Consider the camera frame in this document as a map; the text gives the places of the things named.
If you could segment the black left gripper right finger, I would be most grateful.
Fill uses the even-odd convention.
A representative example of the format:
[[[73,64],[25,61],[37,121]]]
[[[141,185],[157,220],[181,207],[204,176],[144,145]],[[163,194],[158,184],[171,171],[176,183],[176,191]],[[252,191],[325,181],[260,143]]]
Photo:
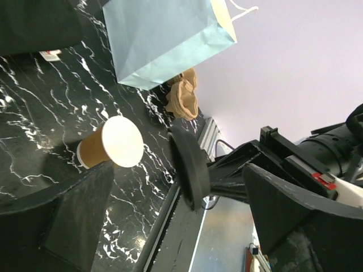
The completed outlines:
[[[273,271],[362,271],[362,209],[248,164],[243,168],[259,243]]]

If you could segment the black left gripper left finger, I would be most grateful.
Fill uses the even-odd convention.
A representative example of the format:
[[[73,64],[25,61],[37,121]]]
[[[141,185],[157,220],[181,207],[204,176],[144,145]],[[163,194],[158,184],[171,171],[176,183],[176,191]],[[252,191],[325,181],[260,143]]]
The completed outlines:
[[[90,271],[113,181],[104,161],[1,204],[1,271]]]

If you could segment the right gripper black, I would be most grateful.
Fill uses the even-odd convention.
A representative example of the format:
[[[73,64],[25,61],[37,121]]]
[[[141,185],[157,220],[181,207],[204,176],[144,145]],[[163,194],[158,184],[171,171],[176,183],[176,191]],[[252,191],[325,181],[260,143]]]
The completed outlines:
[[[209,173],[233,173],[245,164],[256,166],[263,175],[277,177],[332,201],[337,200],[335,179],[313,156],[282,136],[277,128],[263,127],[260,138],[246,142],[208,164]],[[212,195],[249,203],[244,183],[211,184]]]

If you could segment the single black cup lid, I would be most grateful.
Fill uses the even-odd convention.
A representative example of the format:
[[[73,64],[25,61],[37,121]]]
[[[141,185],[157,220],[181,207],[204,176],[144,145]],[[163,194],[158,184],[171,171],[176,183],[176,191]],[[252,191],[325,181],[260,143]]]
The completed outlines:
[[[193,134],[175,125],[167,129],[167,137],[176,180],[184,200],[190,210],[199,210],[203,199],[210,194],[205,152]]]

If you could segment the single paper cup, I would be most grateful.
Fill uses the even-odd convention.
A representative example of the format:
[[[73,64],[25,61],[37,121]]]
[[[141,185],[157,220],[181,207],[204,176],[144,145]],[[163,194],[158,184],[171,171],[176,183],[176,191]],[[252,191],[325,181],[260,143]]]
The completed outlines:
[[[77,159],[86,169],[104,161],[131,168],[143,157],[144,143],[140,130],[128,118],[113,116],[77,146]]]

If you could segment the blue white paper bag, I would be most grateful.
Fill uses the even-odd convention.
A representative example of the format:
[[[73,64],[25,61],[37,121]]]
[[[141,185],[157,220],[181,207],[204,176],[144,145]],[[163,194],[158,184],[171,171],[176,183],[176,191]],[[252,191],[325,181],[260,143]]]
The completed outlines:
[[[226,1],[123,1],[103,6],[117,82],[150,90],[237,43]]]

